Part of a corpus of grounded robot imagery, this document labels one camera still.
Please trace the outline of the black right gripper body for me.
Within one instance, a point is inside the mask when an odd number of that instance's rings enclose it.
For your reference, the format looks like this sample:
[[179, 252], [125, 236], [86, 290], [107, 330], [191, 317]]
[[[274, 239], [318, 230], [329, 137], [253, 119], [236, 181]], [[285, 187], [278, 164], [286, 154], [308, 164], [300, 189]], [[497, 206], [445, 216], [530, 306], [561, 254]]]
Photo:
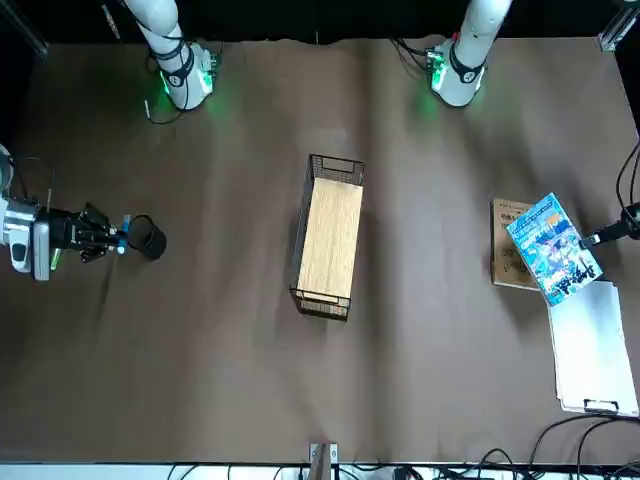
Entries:
[[82, 250], [84, 246], [75, 240], [73, 228], [83, 225], [82, 212], [51, 209], [48, 212], [49, 245], [62, 250]]

